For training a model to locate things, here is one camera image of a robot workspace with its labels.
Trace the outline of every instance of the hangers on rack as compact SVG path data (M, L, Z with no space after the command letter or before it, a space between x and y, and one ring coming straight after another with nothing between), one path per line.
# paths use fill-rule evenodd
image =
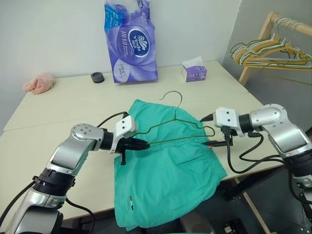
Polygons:
M198 128L198 129L209 128L209 129L212 130L213 133L212 133L211 135L186 136L186 137L180 137L180 138L174 138L174 139L168 139L168 140L162 140L162 141L149 142L149 143L147 143L147 144L149 144L149 145L151 145L151 144L158 144L158 143L164 143L164 142L169 142L169 141L174 141L174 140L181 140L181 139L188 139L188 138L195 138L195 137L213 137L213 136L215 135L215 130L214 130L212 127L210 127L210 126L203 126L203 127L200 127L200 126L198 126L197 123L194 123L194 122L191 122L191 121L187 121L187 120L183 120L183 119L179 119L179 118L176 117L176 111L177 111L178 107L181 105L182 99L183 99L182 94L181 94L180 92L178 92L178 91L176 91L176 90L168 91L168 92L165 93L165 95L164 95L160 100L163 100L163 99L166 97L166 95L167 95L168 93L172 93L172 92L178 93L178 94L180 95L180 97L181 97L180 103L179 103L178 106L176 106L176 108L175 108L174 118L171 119L171 120L165 121L165 122L163 122L163 123L154 125L154 126L150 127L146 132L136 133L136 134L133 135L133 137L135 137L136 135L139 135L139 134L141 134L141 135L148 134L153 128L156 128L156 127L159 127L159 126L161 126L161 125L170 123L170 122L172 122L172 121L180 121L180 122L188 123L188 124L191 124L191 125L195 126L195 127Z
M272 16L271 20L275 23L270 39L258 39L247 44L236 44L230 50L231 57L245 67L312 71L312 56L305 54L299 48L291 47L293 30L303 23L279 15ZM284 38L281 36L281 27L286 28ZM288 58L266 57L275 52L287 53Z

